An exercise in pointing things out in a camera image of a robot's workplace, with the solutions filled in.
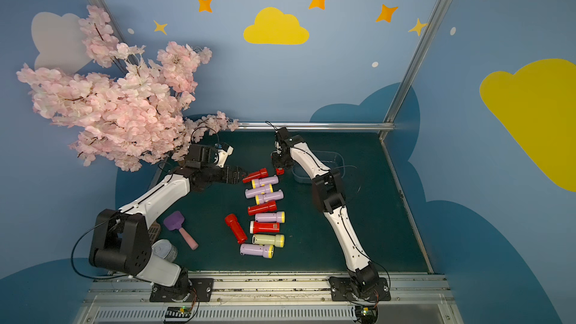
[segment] pink handle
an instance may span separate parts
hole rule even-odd
[[[190,248],[192,250],[196,250],[196,248],[198,248],[198,243],[194,239],[192,239],[190,234],[188,234],[188,232],[186,232],[184,228],[180,228],[178,230],[180,231],[180,234],[182,234],[182,238],[184,238],[184,240],[188,243]]]

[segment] blue wall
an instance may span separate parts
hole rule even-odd
[[[90,280],[77,277],[65,258],[80,234],[92,227],[97,213],[113,207],[117,168],[104,159],[83,167],[68,149],[78,128],[52,126],[33,113],[30,87],[17,80],[16,72],[24,62],[33,67],[38,55],[31,36],[32,18],[42,11],[82,18],[87,16],[87,0],[2,0],[0,5],[2,321],[21,321],[25,308],[18,303],[29,302],[33,304],[25,312],[27,321],[47,315],[49,320],[43,322],[68,323]],[[101,71],[87,65],[81,73],[89,69]],[[88,248],[89,241],[83,242],[76,255],[86,257]],[[52,292],[43,286],[48,284]]]
[[[155,59],[168,41],[212,49],[212,61],[195,74],[197,101],[187,115],[221,110],[241,121],[308,121],[324,106],[358,105],[398,83],[419,40],[408,31],[417,18],[426,23],[436,2],[326,0],[321,10],[309,9],[311,1],[212,0],[212,12],[199,12],[198,0],[106,3],[129,44],[146,45],[147,58]],[[398,7],[390,23],[376,22],[383,4]],[[266,7],[295,15],[309,39],[301,45],[248,43],[242,33]],[[167,24],[167,35],[155,31],[154,21]],[[354,113],[345,119],[371,121]]]
[[[576,193],[544,175],[479,93],[496,71],[576,62],[575,9],[574,0],[454,0],[386,137],[467,324],[576,317]]]

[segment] red flashlight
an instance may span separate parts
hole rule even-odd
[[[276,200],[270,200],[260,205],[254,205],[248,207],[248,215],[256,215],[258,213],[275,212],[276,211]]]
[[[234,233],[236,240],[238,240],[238,244],[242,244],[248,239],[246,233],[244,230],[242,230],[242,227],[238,223],[238,218],[236,218],[236,215],[229,214],[226,216],[226,218],[224,218],[224,221],[226,221],[226,224],[230,227],[230,229],[232,229],[232,233]]]
[[[262,179],[268,176],[268,170],[266,168],[262,168],[258,171],[250,173],[246,178],[242,179],[242,183],[248,183],[252,179]]]
[[[258,223],[250,222],[250,234],[257,233],[280,233],[280,224],[278,223]]]

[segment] cherry blossom branch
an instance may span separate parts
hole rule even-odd
[[[129,47],[112,35],[107,24],[110,16],[104,10],[89,5],[88,11],[88,18],[79,20],[86,34],[86,53],[104,68],[114,63],[124,77],[68,75],[59,69],[32,70],[26,64],[17,73],[18,80],[32,88],[35,112],[55,125],[82,128],[70,148],[85,166],[97,155],[130,171],[140,169],[140,160],[155,164],[171,155],[177,161],[206,132],[212,135],[238,128],[238,120],[223,112],[196,121],[182,116],[182,110],[196,99],[194,72],[210,61],[210,49],[193,50],[169,42],[165,50],[158,51],[160,63],[149,60],[147,64],[142,59],[143,47]]]

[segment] flashlight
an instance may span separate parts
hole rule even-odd
[[[269,176],[268,178],[253,179],[251,184],[253,188],[258,188],[259,186],[264,186],[266,184],[278,184],[278,177],[275,175]]]
[[[284,234],[254,234],[252,235],[252,244],[274,245],[278,248],[284,248]]]
[[[274,190],[272,189],[272,184],[268,184],[268,185],[256,187],[254,189],[246,189],[246,191],[244,191],[244,195],[246,195],[246,199],[249,199],[249,198],[254,198],[258,194],[268,194],[268,193],[271,193],[273,191]]]
[[[249,183],[252,179],[261,179],[268,176],[268,170],[266,168],[262,168],[258,171],[250,173],[244,179],[242,179],[242,183]]]
[[[270,200],[280,200],[284,198],[284,193],[282,190],[278,190],[268,194],[256,194],[254,198],[256,198],[256,204],[262,204]]]
[[[274,246],[242,244],[240,246],[240,254],[243,256],[259,256],[270,259],[274,254]]]
[[[270,200],[264,204],[254,205],[248,207],[248,215],[255,215],[264,212],[273,212],[277,209],[276,200]]]
[[[284,212],[258,213],[254,216],[254,220],[258,223],[284,223],[286,221],[286,215]]]
[[[238,223],[238,218],[236,218],[236,215],[234,214],[227,215],[227,217],[224,218],[224,221],[226,221],[226,224],[230,227],[230,229],[232,229],[232,233],[234,233],[234,236],[236,237],[238,244],[242,244],[248,239],[246,233],[244,232],[244,230],[242,230],[242,227]]]
[[[250,234],[257,233],[280,233],[278,223],[258,223],[254,220],[250,222]]]

